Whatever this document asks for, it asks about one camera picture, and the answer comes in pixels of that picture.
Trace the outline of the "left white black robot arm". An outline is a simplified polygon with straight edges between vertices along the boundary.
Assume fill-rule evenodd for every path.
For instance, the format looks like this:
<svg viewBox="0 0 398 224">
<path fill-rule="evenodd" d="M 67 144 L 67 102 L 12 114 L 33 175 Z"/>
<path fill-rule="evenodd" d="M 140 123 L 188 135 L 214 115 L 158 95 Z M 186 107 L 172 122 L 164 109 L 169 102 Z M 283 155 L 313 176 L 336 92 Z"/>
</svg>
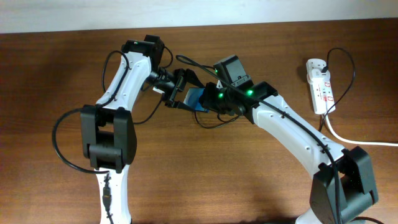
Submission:
<svg viewBox="0 0 398 224">
<path fill-rule="evenodd" d="M 165 44 L 156 35 L 129 40 L 118 51 L 119 68 L 95 105 L 85 105 L 80 113 L 83 155 L 98 179 L 101 223 L 131 223 L 127 177 L 137 150 L 132 109 L 141 86 L 148 83 L 159 91 L 170 108 L 193 111 L 175 100 L 186 82 L 200 86 L 189 69 L 169 72 L 160 66 Z"/>
</svg>

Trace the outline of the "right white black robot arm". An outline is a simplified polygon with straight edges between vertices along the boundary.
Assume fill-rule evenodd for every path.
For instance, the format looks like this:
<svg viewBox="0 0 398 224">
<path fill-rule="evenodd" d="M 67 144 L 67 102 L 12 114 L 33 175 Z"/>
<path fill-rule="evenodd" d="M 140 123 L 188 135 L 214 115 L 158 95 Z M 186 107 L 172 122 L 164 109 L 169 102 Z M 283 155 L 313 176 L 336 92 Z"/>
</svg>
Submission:
<svg viewBox="0 0 398 224">
<path fill-rule="evenodd" d="M 275 137 L 312 178 L 310 208 L 295 223 L 349 223 L 379 200 L 369 154 L 349 150 L 317 131 L 289 108 L 266 82 L 253 83 L 237 55 L 216 62 L 210 72 L 220 83 L 208 83 L 202 107 L 245 116 Z"/>
</svg>

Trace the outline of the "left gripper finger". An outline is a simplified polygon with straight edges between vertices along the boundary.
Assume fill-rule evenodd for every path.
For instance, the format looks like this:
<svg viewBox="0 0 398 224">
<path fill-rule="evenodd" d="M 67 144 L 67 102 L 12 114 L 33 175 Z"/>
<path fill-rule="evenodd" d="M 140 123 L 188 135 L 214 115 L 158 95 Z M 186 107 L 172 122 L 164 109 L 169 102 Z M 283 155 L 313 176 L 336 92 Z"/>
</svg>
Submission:
<svg viewBox="0 0 398 224">
<path fill-rule="evenodd" d="M 205 88 L 204 84 L 202 84 L 202 82 L 199 80 L 196 73 L 191 69 L 186 69 L 184 71 L 184 79 L 186 82 L 191 83 L 194 86 Z"/>
<path fill-rule="evenodd" d="M 195 108 L 192 108 L 189 105 L 186 105 L 184 102 L 181 101 L 172 101 L 169 104 L 170 108 L 175 108 L 175 109 L 181 109 L 181 110 L 186 110 L 186 111 L 196 111 Z"/>
</svg>

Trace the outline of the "blue screen Galaxy smartphone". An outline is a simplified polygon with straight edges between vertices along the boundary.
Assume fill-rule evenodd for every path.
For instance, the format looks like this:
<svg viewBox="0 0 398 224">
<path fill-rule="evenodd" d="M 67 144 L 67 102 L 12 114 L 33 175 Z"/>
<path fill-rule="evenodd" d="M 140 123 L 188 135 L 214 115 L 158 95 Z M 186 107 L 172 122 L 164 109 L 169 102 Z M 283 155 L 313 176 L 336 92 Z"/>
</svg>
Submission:
<svg viewBox="0 0 398 224">
<path fill-rule="evenodd" d="M 208 113 L 209 110 L 202 107 L 199 102 L 200 97 L 204 92 L 204 88 L 189 88 L 184 99 L 184 103 L 188 105 L 193 111 Z"/>
</svg>

